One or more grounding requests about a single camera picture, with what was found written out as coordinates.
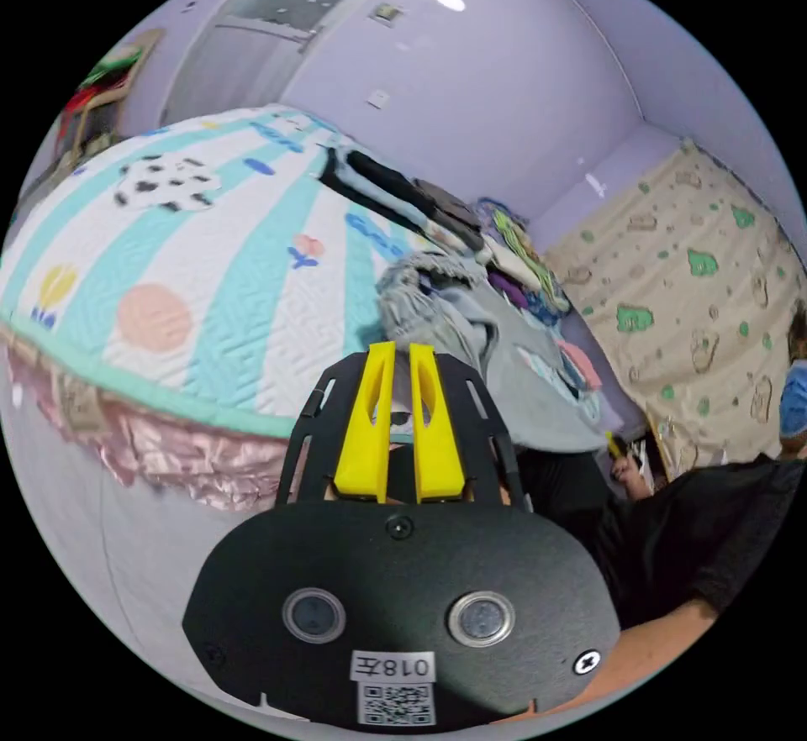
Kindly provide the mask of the person's right hand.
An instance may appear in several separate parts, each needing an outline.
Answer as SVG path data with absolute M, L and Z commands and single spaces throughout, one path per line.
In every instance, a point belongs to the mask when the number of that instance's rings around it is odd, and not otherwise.
M 638 502 L 653 496 L 653 486 L 649 485 L 633 455 L 622 456 L 613 461 L 612 478 L 624 490 L 628 499 Z

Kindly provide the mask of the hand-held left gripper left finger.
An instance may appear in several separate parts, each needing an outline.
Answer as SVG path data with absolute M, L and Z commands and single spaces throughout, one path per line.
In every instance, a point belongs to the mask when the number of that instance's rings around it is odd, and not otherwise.
M 387 500 L 395 355 L 391 342 L 367 352 L 333 480 L 343 498 Z

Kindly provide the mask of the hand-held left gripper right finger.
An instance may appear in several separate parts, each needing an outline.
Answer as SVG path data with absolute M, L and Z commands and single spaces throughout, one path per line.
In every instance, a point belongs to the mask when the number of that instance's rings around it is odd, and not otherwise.
M 464 472 L 434 349 L 411 344 L 409 366 L 417 500 L 456 500 L 464 490 Z

